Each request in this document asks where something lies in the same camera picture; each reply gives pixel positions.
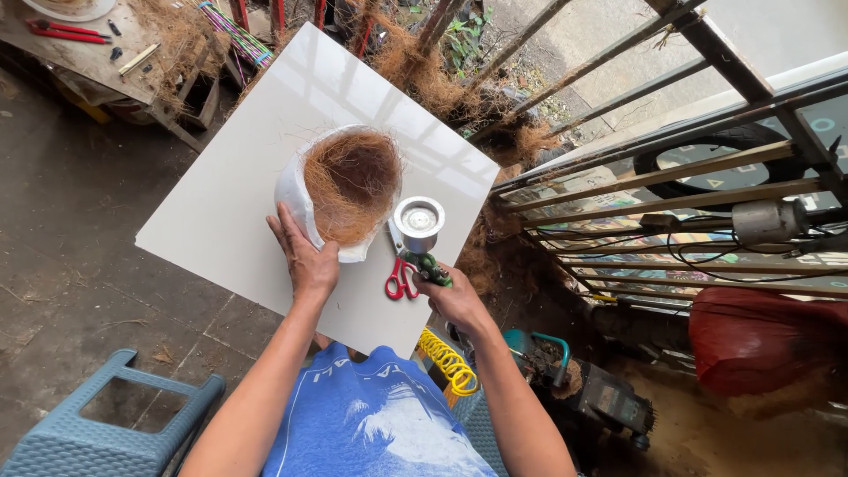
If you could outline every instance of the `metal cylinder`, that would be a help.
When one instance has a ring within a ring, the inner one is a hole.
[[[438,231],[444,226],[444,208],[429,197],[409,197],[394,209],[392,219],[406,248],[425,254],[436,246]]]
[[[736,236],[745,245],[783,242],[810,228],[799,199],[766,199],[734,205],[733,223]]]

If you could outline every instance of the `yellow coiled hose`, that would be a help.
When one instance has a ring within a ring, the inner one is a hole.
[[[457,396],[470,396],[480,389],[477,375],[468,367],[466,360],[458,355],[453,348],[440,340],[438,336],[430,331],[430,327],[424,328],[418,345],[432,359],[432,362],[444,374],[450,382],[450,390]]]

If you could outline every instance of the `white tile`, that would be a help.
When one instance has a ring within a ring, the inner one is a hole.
[[[285,315],[286,258],[265,224],[278,172],[327,128],[361,123],[393,134],[410,162],[402,197],[439,201],[447,223],[432,253],[453,264],[498,167],[344,48],[306,24],[138,233],[136,244]],[[378,236],[342,277],[318,331],[364,353],[409,356],[430,315],[427,298],[390,300],[394,265]]]

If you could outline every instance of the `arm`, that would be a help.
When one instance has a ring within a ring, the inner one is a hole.
[[[181,477],[256,477],[286,411],[315,327],[338,281],[338,244],[319,253],[277,205],[268,225],[286,253],[292,275],[292,308],[242,382],[221,406],[188,454]]]
[[[488,412],[500,456],[510,475],[574,477],[571,456],[550,416],[512,359],[510,349],[477,297],[468,278],[440,264],[453,278],[447,289],[413,276],[418,291],[430,297],[430,307],[471,338],[477,355],[477,376],[486,391]]]

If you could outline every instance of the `person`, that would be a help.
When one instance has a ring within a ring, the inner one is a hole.
[[[481,475],[447,401],[414,362],[377,347],[362,363],[315,328],[338,281],[338,244],[318,251],[287,207],[268,216],[288,261],[292,307],[188,454],[181,477]],[[513,477],[574,477],[565,442],[518,370],[498,326],[459,270],[453,288],[414,275],[430,307],[469,335],[495,439]],[[313,338],[325,349],[301,369]]]

